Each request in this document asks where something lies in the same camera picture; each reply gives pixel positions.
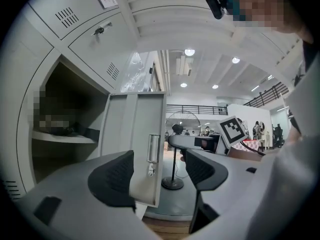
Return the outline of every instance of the white ceiling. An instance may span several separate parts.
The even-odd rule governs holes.
[[[235,98],[257,96],[278,81],[293,89],[302,60],[302,42],[295,34],[239,27],[230,15],[217,20],[205,0],[117,1],[139,52],[170,51],[169,67],[162,70],[163,79],[170,71],[171,94],[181,92],[184,82],[184,92]],[[190,76],[176,75],[182,53],[172,51],[180,49],[196,50]],[[233,57],[241,62],[232,64]],[[270,75],[276,78],[261,84]],[[219,88],[213,90],[214,84]]]

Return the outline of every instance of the recessed light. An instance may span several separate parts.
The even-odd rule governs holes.
[[[194,55],[195,54],[195,50],[192,50],[192,49],[186,49],[185,51],[184,51],[184,53],[185,53],[185,55],[187,55],[187,56],[192,56],[192,55]]]
[[[286,106],[286,107],[280,108],[280,109],[278,109],[278,110],[277,110],[277,112],[279,112],[279,111],[281,111],[281,110],[284,110],[284,109],[287,109],[287,108],[289,108],[289,106]]]
[[[240,61],[240,59],[238,59],[238,58],[236,58],[236,57],[234,57],[234,58],[232,59],[232,62],[233,62],[234,64],[239,63],[239,61]]]
[[[257,87],[254,87],[252,90],[251,90],[251,92],[253,92],[255,89],[257,89],[259,87],[259,85],[257,86]]]

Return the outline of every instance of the open locker door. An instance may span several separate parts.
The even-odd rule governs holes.
[[[166,93],[111,94],[106,103],[98,154],[133,150],[129,194],[143,205],[158,207],[165,143]]]

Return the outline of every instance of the stand base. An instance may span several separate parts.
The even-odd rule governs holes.
[[[179,190],[184,187],[184,182],[181,179],[175,178],[173,181],[171,179],[171,176],[163,178],[161,185],[167,190]]]

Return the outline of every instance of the locker vent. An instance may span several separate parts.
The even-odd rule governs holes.
[[[114,80],[117,80],[117,77],[119,75],[119,70],[116,68],[116,66],[111,62],[110,66],[108,67],[106,71]]]
[[[1,182],[2,182],[2,185],[4,186],[4,189],[8,193],[9,197],[11,198],[11,200],[17,201],[22,197],[19,192],[17,183],[15,181],[2,180]]]
[[[79,21],[78,17],[74,14],[70,7],[58,11],[55,16],[66,28],[71,27],[71,25]]]

